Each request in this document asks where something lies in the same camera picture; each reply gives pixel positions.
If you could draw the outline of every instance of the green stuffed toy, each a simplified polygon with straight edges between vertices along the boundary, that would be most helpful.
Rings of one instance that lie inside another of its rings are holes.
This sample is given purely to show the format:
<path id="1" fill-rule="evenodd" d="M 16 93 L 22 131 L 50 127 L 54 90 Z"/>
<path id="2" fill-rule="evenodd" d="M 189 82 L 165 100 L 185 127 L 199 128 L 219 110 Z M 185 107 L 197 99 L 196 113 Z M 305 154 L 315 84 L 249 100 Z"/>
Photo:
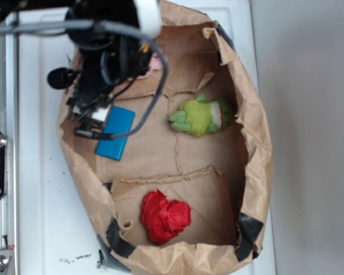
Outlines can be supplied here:
<path id="1" fill-rule="evenodd" d="M 233 115 L 233 109 L 226 99 L 219 98 L 209 103 L 205 95 L 199 95 L 184 101 L 179 111 L 169 116 L 169 121 L 176 131 L 202 136 L 225 129 Z"/>

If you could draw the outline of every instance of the paper bag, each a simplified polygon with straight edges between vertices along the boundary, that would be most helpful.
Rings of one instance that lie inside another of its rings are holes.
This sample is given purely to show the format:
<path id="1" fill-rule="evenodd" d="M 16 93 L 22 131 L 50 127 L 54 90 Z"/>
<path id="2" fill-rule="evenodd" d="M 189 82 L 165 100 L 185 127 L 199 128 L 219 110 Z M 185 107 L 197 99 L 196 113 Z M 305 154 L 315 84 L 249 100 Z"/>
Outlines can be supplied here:
<path id="1" fill-rule="evenodd" d="M 272 184 L 265 110 L 218 22 L 170 2 L 160 1 L 160 7 L 157 43 L 169 62 L 169 78 L 144 127 L 128 138 L 121 161 L 96 155 L 98 141 L 73 135 L 78 125 L 66 119 L 65 105 L 73 87 L 61 103 L 61 147 L 114 268 L 133 274 L 228 274 L 262 250 Z M 76 52 L 72 68 L 81 65 Z M 155 71 L 137 80 L 115 103 L 136 112 L 134 125 L 160 77 Z M 202 137 L 173 131 L 167 116 L 202 93 L 209 101 L 227 98 L 235 121 Z M 143 197 L 156 189 L 192 209 L 191 225 L 163 246 L 148 240 L 139 220 Z"/>

